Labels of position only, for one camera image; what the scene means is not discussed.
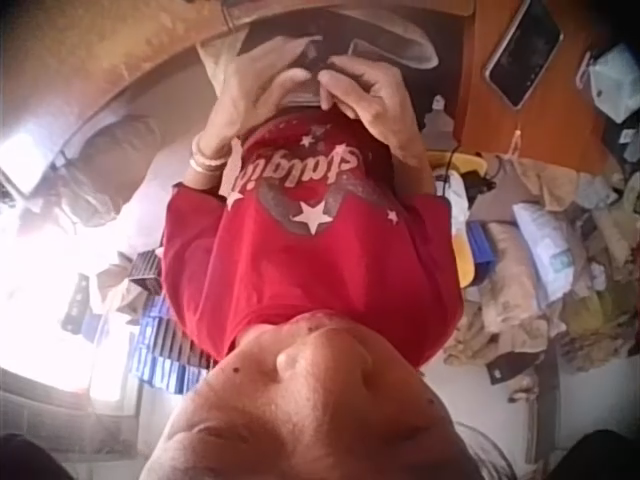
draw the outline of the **yellow object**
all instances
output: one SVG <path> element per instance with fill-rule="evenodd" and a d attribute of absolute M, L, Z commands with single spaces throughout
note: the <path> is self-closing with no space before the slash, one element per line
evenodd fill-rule
<path fill-rule="evenodd" d="M 429 164 L 432 168 L 444 168 L 447 166 L 451 152 L 432 151 L 429 152 L 428 155 Z M 450 168 L 459 174 L 475 170 L 481 177 L 484 177 L 487 173 L 487 162 L 475 155 L 454 153 Z M 456 255 L 460 288 L 464 288 L 473 281 L 473 277 L 476 273 L 475 264 L 473 263 L 473 254 L 471 253 L 471 246 L 469 245 L 469 238 L 467 237 L 466 230 L 456 233 L 453 236 L 453 250 Z"/>

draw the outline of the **smartphone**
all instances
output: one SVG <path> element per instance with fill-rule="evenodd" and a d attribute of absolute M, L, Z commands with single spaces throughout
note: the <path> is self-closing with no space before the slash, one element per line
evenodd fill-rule
<path fill-rule="evenodd" d="M 485 68 L 485 78 L 514 109 L 522 107 L 562 41 L 542 0 L 525 0 Z"/>

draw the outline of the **bracelet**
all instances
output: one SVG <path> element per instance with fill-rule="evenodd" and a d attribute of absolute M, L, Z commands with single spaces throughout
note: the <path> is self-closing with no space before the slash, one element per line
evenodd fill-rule
<path fill-rule="evenodd" d="M 231 155 L 231 145 L 227 146 L 223 154 L 222 158 L 208 158 L 200 151 L 200 137 L 202 136 L 202 132 L 195 136 L 193 142 L 191 143 L 191 155 L 195 162 L 201 167 L 213 167 L 217 168 L 223 166 L 229 160 L 229 156 Z"/>
<path fill-rule="evenodd" d="M 193 168 L 196 172 L 198 173 L 204 173 L 205 175 L 218 175 L 221 174 L 222 172 L 224 172 L 224 167 L 226 166 L 226 160 L 224 163 L 218 165 L 217 167 L 209 167 L 209 168 L 204 168 L 201 165 L 198 164 L 198 161 L 191 157 L 189 159 L 189 166 L 191 168 Z"/>

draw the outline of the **floor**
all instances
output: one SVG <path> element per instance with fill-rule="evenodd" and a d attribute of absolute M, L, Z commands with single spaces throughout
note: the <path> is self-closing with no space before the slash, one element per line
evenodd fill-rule
<path fill-rule="evenodd" d="M 159 118 L 168 139 L 147 180 L 117 223 L 114 245 L 126 253 L 135 253 L 158 245 L 162 232 L 169 187 L 186 169 L 192 135 L 202 125 L 214 101 L 206 72 L 197 57 L 187 54 L 183 63 L 165 78 L 152 79 L 144 94 L 134 92 L 130 110 Z M 486 205 L 480 204 L 478 210 Z M 509 211 L 495 213 L 502 220 Z M 135 235 L 125 234 L 135 231 Z M 504 386 L 492 387 L 483 368 L 449 367 L 441 356 L 422 372 L 426 381 L 443 398 L 454 420 L 474 426 L 489 435 L 504 450 L 516 472 L 526 475 L 532 470 L 525 462 L 527 442 L 527 406 L 508 404 Z M 180 397 L 143 388 L 138 447 L 148 456 Z M 640 420 L 640 360 L 620 360 L 580 375 L 561 375 L 559 450 L 569 448 L 580 436 L 597 428 L 612 428 L 629 433 Z M 120 478 L 135 478 L 134 467 Z"/>

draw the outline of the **wooden desk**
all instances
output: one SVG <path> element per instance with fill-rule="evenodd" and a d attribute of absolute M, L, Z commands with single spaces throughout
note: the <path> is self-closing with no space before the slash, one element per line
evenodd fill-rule
<path fill-rule="evenodd" d="M 519 125 L 522 157 L 599 173 L 607 158 L 600 142 L 603 118 L 575 85 L 594 29 L 579 0 L 547 3 L 564 39 L 535 90 L 516 112 L 487 83 L 484 68 L 521 2 L 477 0 L 475 16 L 467 20 L 456 136 L 470 152 L 506 153 Z"/>
<path fill-rule="evenodd" d="M 474 0 L 376 3 L 469 15 Z M 226 34 L 230 24 L 239 26 L 301 8 L 345 4 L 363 2 L 253 0 L 235 2 L 224 13 L 221 2 L 213 0 L 39 0 L 31 2 L 29 9 L 20 6 L 6 22 L 3 19 L 0 151 L 7 140 L 26 136 L 33 147 L 29 168 L 43 173 L 92 115 L 173 55 Z M 12 167 L 14 161 L 27 160 L 10 158 L 2 164 Z M 6 173 L 11 177 L 11 168 Z M 32 187 L 18 190 L 28 194 Z"/>

